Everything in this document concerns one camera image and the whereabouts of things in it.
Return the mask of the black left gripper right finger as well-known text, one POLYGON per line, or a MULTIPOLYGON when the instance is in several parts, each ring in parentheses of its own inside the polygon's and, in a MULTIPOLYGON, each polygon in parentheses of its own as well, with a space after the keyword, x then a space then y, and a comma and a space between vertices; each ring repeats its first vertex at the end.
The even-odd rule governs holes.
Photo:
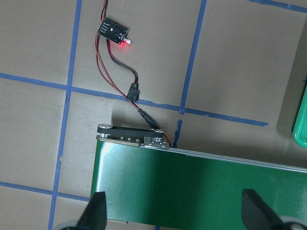
POLYGON ((247 230, 288 230, 275 212, 252 189, 242 190, 241 218, 247 230))

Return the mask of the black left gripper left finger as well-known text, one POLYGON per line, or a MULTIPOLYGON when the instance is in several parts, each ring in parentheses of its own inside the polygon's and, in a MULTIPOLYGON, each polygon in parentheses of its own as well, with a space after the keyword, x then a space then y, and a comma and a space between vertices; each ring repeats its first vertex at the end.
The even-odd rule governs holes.
POLYGON ((78 230, 105 230, 107 224, 106 194, 95 192, 76 224, 78 230))

